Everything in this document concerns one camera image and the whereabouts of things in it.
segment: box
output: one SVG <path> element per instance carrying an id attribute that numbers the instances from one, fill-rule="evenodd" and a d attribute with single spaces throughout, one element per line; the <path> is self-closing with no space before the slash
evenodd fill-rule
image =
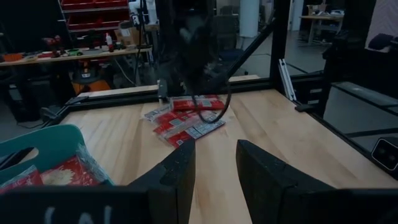
<path id="1" fill-rule="evenodd" d="M 118 42 L 124 41 L 124 45 L 139 45 L 139 31 L 134 28 L 117 29 L 114 31 Z M 144 35 L 141 37 L 141 45 L 145 45 Z"/>
<path id="2" fill-rule="evenodd" d="M 308 7 L 308 15 L 309 16 L 313 16 L 315 14 L 315 12 L 317 11 L 326 11 L 326 4 L 320 4 L 320 5 L 307 5 Z"/>

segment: workbench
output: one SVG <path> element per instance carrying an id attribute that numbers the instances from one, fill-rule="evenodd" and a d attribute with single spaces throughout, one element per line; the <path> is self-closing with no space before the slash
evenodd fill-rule
<path id="1" fill-rule="evenodd" d="M 308 45 L 311 45 L 316 30 L 330 30 L 339 32 L 341 30 L 341 26 L 343 25 L 344 16 L 300 16 L 300 18 L 312 20 L 310 36 L 308 38 Z M 322 25 L 322 21 L 337 21 L 338 27 L 324 26 Z"/>
<path id="2" fill-rule="evenodd" d="M 140 53 L 150 52 L 152 48 L 148 49 L 141 49 Z M 17 65 L 30 65 L 30 64 L 37 64 L 37 63 L 49 63 L 49 62 L 64 62 L 69 60 L 81 60 L 81 59 L 92 59 L 92 58 L 100 58 L 100 57 L 114 57 L 120 55 L 129 55 L 129 54 L 137 54 L 138 49 L 134 50 L 115 50 L 114 52 L 102 52 L 100 54 L 93 54 L 93 55 L 81 55 L 81 56 L 67 56 L 67 57 L 44 57 L 38 58 L 36 60 L 26 60 L 23 58 L 21 60 L 15 62 L 2 62 L 0 63 L 0 67 L 3 66 L 17 66 Z"/>
<path id="3" fill-rule="evenodd" d="M 232 82 L 239 79 L 245 77 L 233 78 Z M 110 90 L 84 95 L 109 96 L 112 91 L 121 93 Z M 127 185 L 174 149 L 152 132 L 155 127 L 150 122 L 142 119 L 159 106 L 145 103 L 76 111 L 61 123 L 78 126 L 91 155 L 116 184 Z M 226 124 L 196 143 L 197 170 L 190 223 L 251 223 L 236 170 L 238 139 L 253 142 L 337 189 L 398 187 L 398 181 L 310 115 L 294 108 L 295 104 L 277 90 L 232 95 L 224 116 Z"/>

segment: snack package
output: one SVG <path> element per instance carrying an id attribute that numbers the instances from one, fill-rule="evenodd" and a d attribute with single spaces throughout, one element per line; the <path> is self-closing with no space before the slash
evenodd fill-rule
<path id="1" fill-rule="evenodd" d="M 53 169 L 43 172 L 40 176 L 45 185 L 89 186 L 100 183 L 86 171 L 76 155 Z"/>
<path id="2" fill-rule="evenodd" d="M 87 147 L 79 145 L 76 152 L 80 164 L 89 173 L 90 177 L 94 177 L 99 183 L 103 183 L 106 180 L 112 184 L 111 178 L 106 174 L 105 170 L 97 163 L 97 161 L 90 155 Z"/>
<path id="3" fill-rule="evenodd" d="M 198 110 L 222 110 L 225 105 L 216 95 L 196 96 Z M 180 96 L 170 98 L 172 111 L 195 110 L 191 96 Z"/>
<path id="4" fill-rule="evenodd" d="M 217 114 L 211 111 L 202 112 L 205 119 L 215 119 Z M 199 115 L 190 113 L 181 118 L 174 119 L 168 123 L 164 123 L 154 129 L 162 139 L 167 141 L 174 147 L 179 147 L 188 139 L 199 139 L 204 135 L 214 131 L 225 124 L 222 119 L 215 124 L 207 124 L 200 120 Z"/>
<path id="5" fill-rule="evenodd" d="M 36 166 L 29 167 L 24 172 L 0 185 L 0 194 L 3 194 L 7 190 L 28 185 L 43 185 L 43 181 L 40 178 L 40 173 L 36 169 Z"/>
<path id="6" fill-rule="evenodd" d="M 155 125 L 161 125 L 163 123 L 167 123 L 176 118 L 180 118 L 182 116 L 186 116 L 193 111 L 172 111 L 170 106 L 163 106 L 153 110 L 144 115 L 144 118 Z"/>
<path id="7" fill-rule="evenodd" d="M 144 114 L 144 119 L 150 121 L 151 123 L 155 123 L 156 118 L 159 116 L 162 116 L 168 112 L 170 112 L 170 105 L 164 105 L 161 106 L 160 108 L 157 108 L 156 110 L 153 110 L 149 113 Z"/>

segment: white bottle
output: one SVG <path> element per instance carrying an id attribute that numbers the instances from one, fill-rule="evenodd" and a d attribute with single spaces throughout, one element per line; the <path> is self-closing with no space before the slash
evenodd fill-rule
<path id="1" fill-rule="evenodd" d="M 108 45 L 109 52 L 113 52 L 114 49 L 113 49 L 112 37 L 110 36 L 109 33 L 106 33 L 105 39 L 106 39 L 106 45 Z"/>

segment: red snack package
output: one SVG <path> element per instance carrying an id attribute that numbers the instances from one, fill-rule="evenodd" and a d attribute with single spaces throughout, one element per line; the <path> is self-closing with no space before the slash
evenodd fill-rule
<path id="1" fill-rule="evenodd" d="M 144 114 L 144 119 L 150 121 L 151 123 L 155 123 L 156 118 L 158 118 L 159 116 L 162 116 L 168 112 L 170 112 L 170 105 L 164 105 L 161 106 L 160 108 L 157 108 L 156 110 L 153 110 L 149 113 Z"/>
<path id="2" fill-rule="evenodd" d="M 45 185 L 98 185 L 99 182 L 92 178 L 80 164 L 77 156 L 47 170 L 40 175 Z"/>
<path id="3" fill-rule="evenodd" d="M 196 96 L 198 110 L 222 110 L 225 105 L 216 95 Z M 171 97 L 170 107 L 173 111 L 194 110 L 195 105 L 190 96 Z"/>
<path id="4" fill-rule="evenodd" d="M 205 119 L 215 119 L 217 116 L 210 111 L 205 111 L 202 115 Z M 177 148 L 184 141 L 190 138 L 199 139 L 224 124 L 225 121 L 223 120 L 219 120 L 215 124 L 207 124 L 202 122 L 196 113 L 190 113 L 187 116 L 162 124 L 154 129 L 154 132 Z"/>
<path id="5" fill-rule="evenodd" d="M 163 115 L 158 116 L 155 120 L 154 123 L 157 125 L 161 125 L 163 123 L 167 123 L 169 121 L 172 121 L 176 118 L 181 118 L 184 117 L 188 114 L 192 113 L 192 111 L 169 111 Z"/>
<path id="6" fill-rule="evenodd" d="M 40 173 L 36 169 L 36 166 L 29 167 L 24 172 L 0 185 L 0 194 L 7 190 L 29 185 L 43 185 L 43 181 L 40 178 Z"/>

